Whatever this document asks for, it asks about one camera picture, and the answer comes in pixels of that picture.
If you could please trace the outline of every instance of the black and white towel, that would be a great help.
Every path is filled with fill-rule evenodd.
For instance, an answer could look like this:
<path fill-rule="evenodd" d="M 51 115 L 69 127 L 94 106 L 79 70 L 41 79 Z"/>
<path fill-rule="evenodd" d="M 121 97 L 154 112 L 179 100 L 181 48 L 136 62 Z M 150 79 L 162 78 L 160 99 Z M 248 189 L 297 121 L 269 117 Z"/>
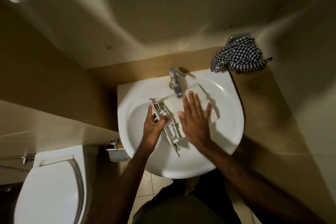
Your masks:
<path fill-rule="evenodd" d="M 218 71 L 227 65 L 230 71 L 240 70 L 247 73 L 259 71 L 272 60 L 272 57 L 260 60 L 262 53 L 254 43 L 253 37 L 244 36 L 235 39 L 217 52 L 211 60 L 210 70 L 212 72 Z"/>

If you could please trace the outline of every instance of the person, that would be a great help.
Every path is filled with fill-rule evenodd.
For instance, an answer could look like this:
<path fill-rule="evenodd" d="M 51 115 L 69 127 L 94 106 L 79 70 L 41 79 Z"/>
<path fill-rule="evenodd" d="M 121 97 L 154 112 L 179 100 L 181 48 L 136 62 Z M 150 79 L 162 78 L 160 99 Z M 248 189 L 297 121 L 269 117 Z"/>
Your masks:
<path fill-rule="evenodd" d="M 174 180 L 134 215 L 133 223 L 226 223 L 241 224 L 225 192 L 222 175 L 229 180 L 245 203 L 263 223 L 325 223 L 311 210 L 257 173 L 238 164 L 211 140 L 211 104 L 202 110 L 197 94 L 183 98 L 184 112 L 179 119 L 187 140 L 217 168 L 199 179 L 185 195 L 185 180 Z M 137 194 L 146 162 L 154 151 L 169 115 L 155 120 L 152 106 L 143 126 L 142 141 L 121 177 L 106 194 L 98 211 L 86 223 L 125 224 Z"/>

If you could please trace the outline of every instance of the finger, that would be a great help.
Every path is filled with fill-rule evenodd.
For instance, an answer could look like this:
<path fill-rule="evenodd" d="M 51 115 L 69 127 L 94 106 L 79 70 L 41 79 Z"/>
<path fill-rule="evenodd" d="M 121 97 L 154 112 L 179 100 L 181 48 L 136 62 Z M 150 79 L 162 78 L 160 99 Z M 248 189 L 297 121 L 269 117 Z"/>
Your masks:
<path fill-rule="evenodd" d="M 154 113 L 154 114 L 152 114 L 152 117 L 151 117 L 151 121 L 152 122 L 154 122 L 154 123 L 156 123 L 158 120 L 155 120 L 156 119 L 156 114 Z"/>
<path fill-rule="evenodd" d="M 170 115 L 167 114 L 165 116 L 163 116 L 161 119 L 159 119 L 159 121 L 157 122 L 157 126 L 160 129 L 160 131 L 163 130 L 163 128 L 165 127 L 167 121 L 169 121 L 170 119 Z"/>
<path fill-rule="evenodd" d="M 195 105 L 194 93 L 192 91 L 189 91 L 189 106 L 191 110 L 191 116 L 196 116 L 197 109 Z"/>
<path fill-rule="evenodd" d="M 202 109 L 202 106 L 200 104 L 200 99 L 199 99 L 197 94 L 194 94 L 194 99 L 195 99 L 195 105 L 196 105 L 197 113 L 198 113 L 198 115 L 202 115 L 203 114 L 203 109 Z"/>
<path fill-rule="evenodd" d="M 152 115 L 153 115 L 152 109 L 153 109 L 152 105 L 149 104 L 146 120 L 152 120 Z"/>
<path fill-rule="evenodd" d="M 177 114 L 178 114 L 178 117 L 180 119 L 182 129 L 185 129 L 185 127 L 186 127 L 186 117 L 184 115 L 184 112 L 178 112 Z"/>
<path fill-rule="evenodd" d="M 206 120 L 209 120 L 210 111 L 211 111 L 211 103 L 209 101 L 207 109 L 204 112 L 204 117 L 206 118 Z"/>
<path fill-rule="evenodd" d="M 183 110 L 184 110 L 184 115 L 186 117 L 191 117 L 191 110 L 190 110 L 190 107 L 189 107 L 189 102 L 188 102 L 187 96 L 183 97 Z"/>

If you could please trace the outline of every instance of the white ceramic sink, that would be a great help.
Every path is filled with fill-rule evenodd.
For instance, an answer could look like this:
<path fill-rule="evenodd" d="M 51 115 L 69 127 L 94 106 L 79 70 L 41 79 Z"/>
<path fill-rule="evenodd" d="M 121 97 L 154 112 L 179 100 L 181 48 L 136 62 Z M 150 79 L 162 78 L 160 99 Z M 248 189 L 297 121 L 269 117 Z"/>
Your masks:
<path fill-rule="evenodd" d="M 160 77 L 118 85 L 118 125 L 122 144 L 133 156 L 143 134 L 149 98 L 165 97 L 173 91 L 170 77 Z M 198 83 L 216 111 L 218 120 L 210 124 L 210 134 L 227 153 L 232 154 L 240 143 L 244 129 L 244 114 L 229 71 L 202 70 L 179 78 L 182 89 Z M 180 157 L 161 134 L 155 151 L 149 157 L 146 170 L 155 175 L 183 179 L 204 174 L 215 166 L 185 138 L 178 143 Z"/>

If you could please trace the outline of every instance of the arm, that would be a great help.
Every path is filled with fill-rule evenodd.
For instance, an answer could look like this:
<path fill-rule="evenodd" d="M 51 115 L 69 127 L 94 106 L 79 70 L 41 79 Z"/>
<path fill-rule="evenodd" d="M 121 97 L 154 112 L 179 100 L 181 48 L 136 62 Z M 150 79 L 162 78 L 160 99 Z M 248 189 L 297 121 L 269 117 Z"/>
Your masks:
<path fill-rule="evenodd" d="M 262 176 L 235 162 L 210 138 L 211 104 L 203 113 L 199 98 L 189 92 L 179 112 L 182 129 L 190 141 L 234 185 L 247 205 L 263 223 L 325 223 L 311 210 Z"/>
<path fill-rule="evenodd" d="M 170 116 L 166 115 L 159 121 L 155 118 L 155 114 L 152 114 L 152 106 L 149 105 L 143 126 L 143 137 L 137 151 L 121 177 L 112 185 L 115 188 L 113 194 L 106 194 L 106 199 L 102 202 L 101 207 L 88 218 L 87 224 L 127 223 L 147 160 L 154 151 L 159 136 Z"/>

